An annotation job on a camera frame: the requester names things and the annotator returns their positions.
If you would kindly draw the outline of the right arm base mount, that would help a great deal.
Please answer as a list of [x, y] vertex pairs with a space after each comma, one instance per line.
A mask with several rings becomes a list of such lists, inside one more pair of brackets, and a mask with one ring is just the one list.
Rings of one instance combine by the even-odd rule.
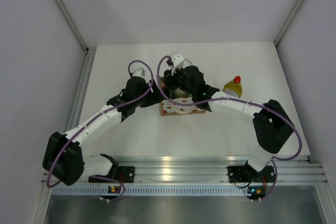
[[228, 166], [228, 178], [230, 183], [273, 183], [275, 181], [275, 170], [273, 166], [266, 166], [260, 172], [255, 171], [248, 165]]

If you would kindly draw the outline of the burlap watermelon canvas bag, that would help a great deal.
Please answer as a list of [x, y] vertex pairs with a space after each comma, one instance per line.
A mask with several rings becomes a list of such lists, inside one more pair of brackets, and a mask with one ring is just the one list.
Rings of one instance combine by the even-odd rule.
[[191, 96], [188, 95], [187, 98], [178, 98], [173, 100], [171, 98], [170, 93], [165, 94], [164, 90], [167, 89], [165, 84], [163, 83], [161, 76], [160, 76], [160, 68], [161, 64], [165, 59], [168, 59], [169, 56], [163, 57], [156, 70], [156, 80], [160, 88], [160, 92], [164, 94], [163, 96], [163, 102], [160, 102], [160, 108], [161, 108], [161, 115], [185, 115], [185, 114], [200, 114], [200, 113], [205, 113], [205, 110], [202, 110], [198, 108], [195, 105], [191, 105]]

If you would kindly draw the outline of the yellow dish soap bottle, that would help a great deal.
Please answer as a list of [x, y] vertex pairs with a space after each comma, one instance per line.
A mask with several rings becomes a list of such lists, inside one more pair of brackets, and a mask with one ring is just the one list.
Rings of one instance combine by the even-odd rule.
[[236, 98], [241, 98], [243, 93], [241, 77], [235, 76], [231, 81], [226, 83], [223, 87], [223, 92]]

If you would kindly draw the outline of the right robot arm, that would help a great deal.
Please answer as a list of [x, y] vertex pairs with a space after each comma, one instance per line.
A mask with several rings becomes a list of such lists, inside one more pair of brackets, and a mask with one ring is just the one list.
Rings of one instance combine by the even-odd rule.
[[257, 104], [229, 96], [206, 84], [196, 66], [165, 70], [161, 80], [167, 89], [180, 89], [191, 95], [194, 106], [232, 116], [254, 128], [258, 145], [244, 168], [249, 180], [257, 180], [263, 175], [266, 165], [294, 133], [293, 123], [278, 101]]

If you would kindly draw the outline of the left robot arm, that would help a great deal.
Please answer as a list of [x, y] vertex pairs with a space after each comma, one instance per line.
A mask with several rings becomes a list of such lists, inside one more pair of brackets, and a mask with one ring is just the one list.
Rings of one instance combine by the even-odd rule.
[[84, 145], [93, 143], [107, 130], [122, 123], [135, 113], [136, 108], [145, 108], [161, 101], [162, 96], [154, 80], [147, 83], [143, 77], [132, 76], [126, 87], [90, 119], [65, 133], [53, 133], [43, 160], [43, 168], [48, 171], [47, 186], [53, 187], [50, 183], [52, 176], [67, 186], [82, 176], [88, 176], [92, 183], [116, 180], [118, 161], [107, 154], [84, 157]]

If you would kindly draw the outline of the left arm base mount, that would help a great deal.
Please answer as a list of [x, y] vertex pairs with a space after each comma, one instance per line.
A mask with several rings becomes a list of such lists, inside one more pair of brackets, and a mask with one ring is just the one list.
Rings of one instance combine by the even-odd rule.
[[133, 183], [135, 175], [134, 166], [114, 166], [107, 175], [94, 175], [88, 179], [89, 183], [107, 183], [116, 180], [121, 183]]

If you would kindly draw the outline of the pale bottle with white cap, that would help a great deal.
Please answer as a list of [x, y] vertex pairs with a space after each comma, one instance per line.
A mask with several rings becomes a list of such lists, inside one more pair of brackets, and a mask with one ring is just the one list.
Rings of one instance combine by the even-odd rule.
[[173, 90], [172, 94], [173, 94], [173, 97], [175, 99], [187, 98], [188, 97], [188, 94], [186, 92], [182, 91], [181, 89]]

